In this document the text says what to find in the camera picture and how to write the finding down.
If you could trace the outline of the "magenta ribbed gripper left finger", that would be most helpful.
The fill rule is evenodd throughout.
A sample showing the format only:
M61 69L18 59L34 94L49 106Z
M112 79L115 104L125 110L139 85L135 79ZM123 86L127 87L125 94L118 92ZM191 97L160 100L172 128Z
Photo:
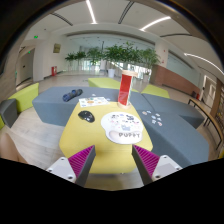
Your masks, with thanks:
M92 145L69 158L60 157L47 171L84 187L95 156L95 146Z

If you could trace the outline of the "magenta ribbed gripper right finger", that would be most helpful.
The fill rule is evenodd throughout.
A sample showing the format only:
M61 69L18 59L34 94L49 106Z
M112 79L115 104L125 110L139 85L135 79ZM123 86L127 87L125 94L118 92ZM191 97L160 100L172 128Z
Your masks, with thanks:
M143 185L148 185L182 169L168 155L158 156L140 146L132 146L132 156Z

